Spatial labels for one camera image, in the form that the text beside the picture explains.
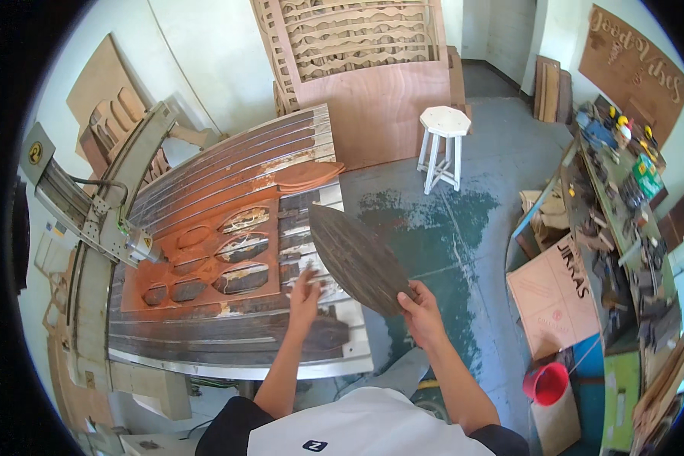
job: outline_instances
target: shirt logo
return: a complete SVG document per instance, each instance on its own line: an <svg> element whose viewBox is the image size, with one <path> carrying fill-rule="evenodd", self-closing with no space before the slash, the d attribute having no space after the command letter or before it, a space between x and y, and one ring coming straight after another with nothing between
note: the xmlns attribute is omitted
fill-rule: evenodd
<svg viewBox="0 0 684 456"><path fill-rule="evenodd" d="M304 443L301 447L304 450L314 451L315 453L318 453L322 451L326 446L327 442L317 442L316 440L310 440L309 442Z"/></svg>

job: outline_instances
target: hand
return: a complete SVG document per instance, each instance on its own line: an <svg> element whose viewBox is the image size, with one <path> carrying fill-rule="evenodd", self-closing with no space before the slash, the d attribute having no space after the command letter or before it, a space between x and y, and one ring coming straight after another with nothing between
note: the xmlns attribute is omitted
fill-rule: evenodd
<svg viewBox="0 0 684 456"><path fill-rule="evenodd" d="M397 302L401 303L403 308L405 323L420 348L426 352L434 350L448 342L435 296L420 280L410 280L408 284L416 295L415 300L411 300L405 293L397 294Z"/></svg>
<svg viewBox="0 0 684 456"><path fill-rule="evenodd" d="M290 303L289 328L287 335L292 334L304 340L309 333L311 323L317 317L317 302L321 295L321 284L309 284L309 280L317 275L317 271L305 269L294 283Z"/></svg>

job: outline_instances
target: green painted floor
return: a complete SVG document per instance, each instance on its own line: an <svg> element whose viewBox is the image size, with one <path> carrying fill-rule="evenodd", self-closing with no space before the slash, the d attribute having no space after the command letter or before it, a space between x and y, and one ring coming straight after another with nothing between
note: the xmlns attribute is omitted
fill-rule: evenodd
<svg viewBox="0 0 684 456"><path fill-rule="evenodd" d="M438 182L425 196L416 159L401 160L342 174L345 212L372 227L410 278L436 295L448 337L497 406L502 425L529 439L539 454L521 391L529 349L507 298L505 253L521 216L519 191L545 186L572 136L564 125L533 119L518 98L468 101L473 133L463 140L461 191ZM375 370L384 371L410 350L412 339L402 317L364 311ZM303 382L300 393L306 394L296 406L327 402L329 391L333 396L356 378ZM416 396L442 402L438 388Z"/></svg>

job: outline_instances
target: red bucket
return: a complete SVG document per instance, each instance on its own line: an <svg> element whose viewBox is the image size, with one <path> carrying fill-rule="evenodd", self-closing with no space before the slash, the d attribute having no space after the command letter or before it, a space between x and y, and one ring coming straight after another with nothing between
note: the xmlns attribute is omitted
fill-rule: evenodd
<svg viewBox="0 0 684 456"><path fill-rule="evenodd" d="M524 376L522 391L540 406L551 406L565 394L567 382L567 368L560 363L549 363Z"/></svg>

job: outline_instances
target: white wooden stool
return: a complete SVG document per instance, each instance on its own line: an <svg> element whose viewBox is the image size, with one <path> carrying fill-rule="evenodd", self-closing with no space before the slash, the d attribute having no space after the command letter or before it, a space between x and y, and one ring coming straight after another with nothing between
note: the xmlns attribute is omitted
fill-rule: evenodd
<svg viewBox="0 0 684 456"><path fill-rule="evenodd" d="M418 158L418 171L427 171L423 192L428 195L438 179L452 184L454 190L459 191L461 185L461 137L468 133L471 120L458 109L449 106L434 106L427 108L421 114L421 123L426 129L423 133L421 156ZM430 141L430 158L428 165L426 165L424 162L431 135L433 138ZM440 138L446 140L446 157L437 163ZM448 168L451 166L451 149L454 149L454 143L454 173L452 174Z"/></svg>

